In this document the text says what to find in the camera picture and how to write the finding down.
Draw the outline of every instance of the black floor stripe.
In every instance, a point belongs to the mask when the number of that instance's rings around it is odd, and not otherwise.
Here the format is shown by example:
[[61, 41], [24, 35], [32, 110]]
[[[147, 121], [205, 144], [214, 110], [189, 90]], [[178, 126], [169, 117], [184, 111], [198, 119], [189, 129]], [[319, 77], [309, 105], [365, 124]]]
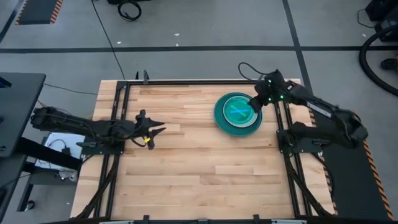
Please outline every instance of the black floor stripe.
[[[300, 47], [302, 51], [360, 51], [362, 46], [314, 46]], [[368, 50], [398, 50], [395, 45], [370, 46]]]
[[19, 11], [19, 8], [21, 8], [22, 3], [24, 3], [24, 0], [18, 0], [18, 3], [15, 5], [14, 10], [12, 11], [10, 17], [8, 18], [6, 25], [2, 28], [2, 31], [0, 32], [0, 44], [4, 37], [7, 34], [8, 29], [10, 28], [12, 22], [14, 21], [15, 17], [17, 16], [17, 13]]
[[[194, 46], [194, 47], [118, 47], [115, 52], [184, 52], [184, 51], [229, 51], [229, 50], [258, 50], [258, 51], [295, 51], [298, 52], [299, 63], [303, 62], [303, 51], [359, 51], [361, 46]], [[369, 50], [398, 50], [398, 46], [372, 46]], [[93, 48], [49, 48], [49, 49], [0, 49], [0, 54], [47, 54], [47, 53], [101, 53], [112, 52], [110, 47]]]
[[303, 78], [303, 84], [307, 90], [312, 93], [312, 87], [310, 83], [310, 77], [308, 76], [307, 66], [305, 65], [303, 52], [300, 48], [299, 37], [297, 35], [296, 27], [294, 26], [292, 12], [290, 11], [289, 2], [287, 0], [282, 0], [285, 8], [287, 23], [289, 25], [290, 34], [292, 35], [293, 45], [297, 54], [298, 65], [300, 66], [300, 71]]
[[[293, 46], [192, 46], [192, 47], [115, 47], [115, 52], [184, 52], [184, 51], [270, 50], [293, 51]], [[94, 53], [112, 52], [110, 47], [59, 49], [0, 49], [4, 54], [29, 53]]]

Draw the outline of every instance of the teal plate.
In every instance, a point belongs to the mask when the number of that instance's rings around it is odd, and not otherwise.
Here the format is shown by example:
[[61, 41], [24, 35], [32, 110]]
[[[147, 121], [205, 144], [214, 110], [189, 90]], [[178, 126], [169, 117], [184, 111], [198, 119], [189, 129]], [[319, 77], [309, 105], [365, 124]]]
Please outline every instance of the teal plate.
[[232, 125], [227, 119], [225, 118], [224, 115], [224, 106], [225, 103], [229, 99], [231, 99], [234, 96], [243, 96], [248, 99], [248, 101], [252, 98], [249, 95], [246, 95], [244, 93], [228, 93], [227, 95], [221, 97], [215, 107], [214, 107], [214, 120], [216, 121], [217, 125], [226, 132], [227, 134], [230, 134], [232, 136], [248, 136], [252, 133], [254, 133], [260, 126], [261, 121], [262, 121], [262, 113], [261, 111], [258, 112], [256, 120], [249, 126], [247, 127], [237, 127]]

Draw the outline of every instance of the metal frame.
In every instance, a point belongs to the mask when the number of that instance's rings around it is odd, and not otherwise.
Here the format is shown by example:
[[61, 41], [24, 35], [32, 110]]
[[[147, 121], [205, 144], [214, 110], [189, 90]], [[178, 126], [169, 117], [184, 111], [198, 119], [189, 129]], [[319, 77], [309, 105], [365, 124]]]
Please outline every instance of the metal frame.
[[[249, 80], [148, 80], [148, 79], [149, 79], [149, 77], [145, 77], [144, 80], [118, 81], [116, 92], [115, 92], [115, 98], [114, 98], [114, 103], [113, 103], [111, 119], [116, 118], [116, 113], [118, 110], [118, 102], [119, 102], [120, 92], [121, 92], [122, 88], [125, 88], [125, 92], [124, 92], [123, 107], [122, 107], [122, 112], [121, 112], [121, 119], [126, 119], [127, 107], [128, 107], [128, 102], [129, 102], [129, 92], [130, 92], [131, 87], [134, 85], [249, 85], [249, 84], [252, 84], [252, 81], [249, 81]], [[285, 114], [287, 117], [288, 125], [291, 125], [292, 117], [290, 115], [289, 105], [286, 102], [284, 102], [284, 103], [285, 103], [284, 109], [285, 109]], [[279, 127], [279, 129], [283, 129], [284, 127], [283, 127], [283, 122], [282, 122], [282, 116], [280, 114], [280, 109], [279, 109], [278, 104], [275, 104], [275, 113], [277, 115], [278, 127]], [[119, 159], [120, 159], [120, 155], [115, 155], [114, 163], [116, 163], [118, 165]], [[108, 160], [109, 160], [109, 155], [105, 155], [104, 160], [103, 160], [102, 170], [101, 170], [99, 188], [104, 183], [104, 179], [106, 176], [106, 170], [108, 168]], [[289, 153], [284, 153], [284, 161], [285, 161], [286, 169], [287, 169], [287, 163], [290, 162]], [[296, 163], [296, 168], [298, 170], [298, 176], [301, 178], [301, 180], [304, 181], [302, 164], [301, 164], [300, 156], [298, 154], [295, 154], [295, 163]], [[109, 188], [109, 197], [108, 197], [108, 201], [106, 204], [106, 217], [111, 216], [111, 212], [112, 212], [112, 208], [113, 208], [114, 190], [115, 190], [115, 186], [116, 186], [116, 175], [114, 176], [113, 180], [111, 181], [111, 185]], [[289, 190], [290, 190], [290, 196], [292, 199], [294, 217], [298, 218], [300, 216], [300, 209], [299, 209], [299, 203], [297, 200], [297, 193], [295, 190], [294, 180], [289, 175], [288, 172], [287, 172], [287, 178], [289, 181]], [[307, 200], [304, 201], [304, 205], [305, 205], [306, 215], [312, 215], [311, 207]], [[101, 208], [101, 201], [99, 201], [97, 206], [95, 207], [94, 217], [100, 216], [100, 208]]]
[[[125, 88], [124, 92], [124, 99], [123, 99], [123, 107], [121, 112], [121, 119], [126, 119], [127, 114], [127, 106], [128, 106], [128, 99], [129, 99], [129, 91], [130, 88], [134, 85], [248, 85], [252, 84], [252, 82], [247, 80], [151, 80], [149, 81], [149, 77], [145, 77], [145, 81], [143, 80], [134, 80], [134, 81], [118, 81], [114, 103], [113, 103], [113, 110], [112, 110], [112, 118], [116, 117], [116, 113], [118, 110], [118, 101], [120, 97], [120, 92], [122, 88]], [[278, 123], [278, 129], [283, 129], [283, 122], [282, 122], [282, 115], [280, 112], [279, 104], [275, 104], [275, 114]], [[288, 125], [292, 124], [292, 117], [290, 114], [289, 104], [284, 101], [284, 109], [285, 115], [287, 118]], [[296, 162], [296, 169], [298, 172], [295, 171], [288, 152], [283, 152], [285, 167], [287, 171], [287, 178], [289, 181], [289, 190], [290, 196], [292, 199], [292, 206], [294, 211], [294, 219], [293, 220], [271, 220], [271, 219], [260, 219], [259, 215], [253, 215], [252, 220], [149, 220], [148, 215], [144, 215], [142, 220], [126, 220], [126, 221], [111, 221], [111, 213], [113, 208], [113, 198], [114, 198], [114, 190], [116, 186], [116, 177], [117, 177], [117, 168], [119, 164], [120, 155], [114, 156], [114, 162], [112, 168], [108, 175], [106, 175], [106, 170], [108, 168], [108, 159], [109, 155], [104, 156], [103, 161], [103, 170], [101, 171], [100, 179], [102, 182], [99, 183], [98, 191], [95, 193], [93, 198], [91, 199], [89, 205], [84, 209], [84, 211], [78, 215], [76, 218], [72, 218], [67, 221], [62, 222], [55, 222], [56, 224], [66, 224], [66, 223], [84, 223], [84, 224], [91, 224], [91, 223], [108, 223], [108, 224], [263, 224], [263, 223], [279, 223], [279, 224], [306, 224], [307, 222], [310, 223], [329, 223], [329, 224], [336, 224], [336, 223], [352, 223], [352, 224], [359, 224], [359, 223], [385, 223], [391, 224], [398, 222], [394, 221], [375, 221], [375, 220], [357, 220], [351, 218], [339, 218], [333, 216], [323, 216], [324, 213], [321, 213], [319, 217], [312, 216], [311, 213], [308, 213], [308, 209], [311, 209], [309, 205], [309, 201], [314, 202], [316, 201], [315, 197], [311, 194], [311, 192], [305, 186], [305, 180], [302, 172], [302, 164], [299, 155], [295, 157]], [[101, 206], [101, 198], [105, 188], [110, 185], [109, 188], [109, 197], [106, 205], [106, 215], [104, 217], [99, 217], [99, 210]], [[297, 193], [295, 190], [295, 184], [299, 186], [303, 193], [304, 205], [306, 215], [303, 216], [300, 214], [299, 203], [297, 201]], [[88, 215], [91, 211], [96, 207], [98, 210], [98, 214], [94, 213], [93, 218], [88, 218]]]

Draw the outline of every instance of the black mat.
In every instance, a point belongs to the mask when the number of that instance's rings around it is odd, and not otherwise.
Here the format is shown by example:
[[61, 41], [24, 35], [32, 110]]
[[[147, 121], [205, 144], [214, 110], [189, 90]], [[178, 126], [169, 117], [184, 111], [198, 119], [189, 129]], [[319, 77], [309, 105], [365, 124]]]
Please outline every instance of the black mat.
[[16, 25], [53, 24], [62, 0], [26, 0]]
[[[318, 127], [328, 127], [328, 118], [316, 112], [314, 115]], [[339, 217], [390, 220], [392, 214], [383, 201], [386, 198], [368, 154], [363, 144], [356, 149], [332, 145], [323, 151], [334, 180], [336, 210]]]

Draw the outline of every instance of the gray floor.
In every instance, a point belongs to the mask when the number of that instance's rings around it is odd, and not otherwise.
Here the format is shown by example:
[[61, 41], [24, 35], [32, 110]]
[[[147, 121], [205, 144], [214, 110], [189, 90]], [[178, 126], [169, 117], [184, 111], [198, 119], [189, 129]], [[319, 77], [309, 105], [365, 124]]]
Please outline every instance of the gray floor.
[[[356, 23], [356, 11], [369, 0], [289, 0], [301, 46], [359, 46], [374, 31]], [[0, 2], [0, 28], [17, 0]], [[137, 22], [122, 20], [114, 6], [99, 0], [98, 13], [115, 47], [217, 45], [292, 46], [284, 6], [280, 0], [152, 0], [140, 2]], [[383, 45], [376, 41], [374, 45]], [[53, 25], [10, 27], [0, 49], [109, 47], [90, 0], [64, 0]], [[396, 72], [378, 64], [396, 52], [370, 52], [369, 64], [383, 79], [398, 87]], [[278, 68], [286, 78], [301, 78], [294, 51], [237, 50], [190, 52], [118, 52], [127, 79], [145, 69], [152, 79], [239, 78], [241, 61], [262, 71]], [[369, 145], [394, 215], [398, 216], [398, 157], [395, 112], [398, 98], [371, 83], [358, 63], [358, 52], [304, 52], [313, 91], [324, 100], [358, 112], [369, 129]], [[0, 72], [47, 74], [46, 83], [96, 92], [101, 80], [122, 79], [112, 53], [0, 54]], [[92, 114], [96, 98], [45, 86], [40, 100], [77, 116]], [[41, 141], [45, 133], [28, 126], [24, 136]], [[65, 220], [74, 187], [34, 189], [37, 208], [15, 212], [22, 179], [3, 223], [43, 223]]]

